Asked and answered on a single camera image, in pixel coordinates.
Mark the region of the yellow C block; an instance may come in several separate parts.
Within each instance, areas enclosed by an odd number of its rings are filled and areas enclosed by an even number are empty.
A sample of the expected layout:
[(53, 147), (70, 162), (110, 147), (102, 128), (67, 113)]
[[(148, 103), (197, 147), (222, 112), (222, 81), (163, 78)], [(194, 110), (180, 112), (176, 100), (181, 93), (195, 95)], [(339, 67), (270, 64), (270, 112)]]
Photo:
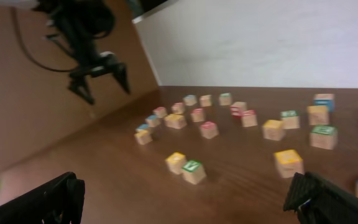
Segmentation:
[(187, 163), (187, 159), (184, 154), (174, 152), (166, 158), (165, 162), (170, 172), (180, 175), (182, 173), (181, 168)]

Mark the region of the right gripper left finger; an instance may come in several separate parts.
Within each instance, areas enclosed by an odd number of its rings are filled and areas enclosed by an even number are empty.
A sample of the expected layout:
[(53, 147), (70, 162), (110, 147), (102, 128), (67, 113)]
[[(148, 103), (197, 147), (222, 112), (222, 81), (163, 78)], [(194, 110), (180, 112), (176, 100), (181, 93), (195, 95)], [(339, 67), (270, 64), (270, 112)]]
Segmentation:
[(66, 172), (0, 205), (0, 224), (80, 224), (85, 182)]

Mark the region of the green R block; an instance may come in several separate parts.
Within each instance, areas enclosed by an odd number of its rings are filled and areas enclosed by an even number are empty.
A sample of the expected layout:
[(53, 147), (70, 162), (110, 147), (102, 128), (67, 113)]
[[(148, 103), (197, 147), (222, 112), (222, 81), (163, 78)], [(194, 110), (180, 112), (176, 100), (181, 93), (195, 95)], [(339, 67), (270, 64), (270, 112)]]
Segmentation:
[(321, 149), (333, 150), (337, 144), (337, 128), (316, 125), (310, 132), (310, 145)]

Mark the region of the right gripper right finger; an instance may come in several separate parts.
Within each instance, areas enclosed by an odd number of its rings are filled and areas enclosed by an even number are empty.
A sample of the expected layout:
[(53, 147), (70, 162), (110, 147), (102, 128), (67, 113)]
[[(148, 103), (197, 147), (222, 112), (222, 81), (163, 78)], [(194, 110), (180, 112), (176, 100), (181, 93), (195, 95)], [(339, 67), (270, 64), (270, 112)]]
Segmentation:
[(358, 198), (313, 172), (295, 173), (283, 210), (301, 224), (358, 224)]

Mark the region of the green V block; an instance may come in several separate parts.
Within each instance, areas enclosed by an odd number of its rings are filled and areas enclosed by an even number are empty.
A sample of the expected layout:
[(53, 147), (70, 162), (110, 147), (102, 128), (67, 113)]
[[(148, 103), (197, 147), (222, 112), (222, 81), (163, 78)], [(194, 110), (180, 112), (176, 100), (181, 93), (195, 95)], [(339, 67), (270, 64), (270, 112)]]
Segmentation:
[(181, 168), (183, 178), (191, 183), (191, 184), (198, 184), (204, 178), (206, 178), (205, 169), (200, 161), (197, 160), (189, 160), (185, 163), (185, 165)]

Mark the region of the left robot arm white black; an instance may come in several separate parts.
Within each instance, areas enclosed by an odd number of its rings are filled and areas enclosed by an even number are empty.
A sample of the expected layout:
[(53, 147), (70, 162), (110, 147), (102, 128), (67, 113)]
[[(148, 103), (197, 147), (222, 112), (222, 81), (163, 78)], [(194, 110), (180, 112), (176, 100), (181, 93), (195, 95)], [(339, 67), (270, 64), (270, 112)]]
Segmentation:
[(129, 94), (127, 66), (112, 52), (98, 52), (95, 40), (107, 37), (114, 29), (116, 19), (103, 1), (42, 0), (33, 8), (44, 12), (70, 47), (68, 50), (56, 40), (57, 35), (47, 35), (77, 66), (68, 72), (68, 89), (93, 105), (86, 77), (96, 78), (110, 74), (119, 86)]

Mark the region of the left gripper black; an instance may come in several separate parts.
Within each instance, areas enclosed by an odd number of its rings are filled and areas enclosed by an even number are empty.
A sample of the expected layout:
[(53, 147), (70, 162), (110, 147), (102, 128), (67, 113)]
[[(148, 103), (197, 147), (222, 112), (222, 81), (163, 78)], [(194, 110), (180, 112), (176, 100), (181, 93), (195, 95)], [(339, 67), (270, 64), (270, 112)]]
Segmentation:
[(88, 83), (84, 76), (90, 75), (93, 78), (112, 74), (119, 86), (130, 94), (130, 86), (127, 79), (126, 64), (121, 62), (114, 53), (107, 51), (100, 53), (97, 60), (91, 65), (79, 65), (74, 71), (69, 73), (70, 83), (68, 89), (79, 96), (88, 104), (94, 104), (94, 98), (91, 95)]

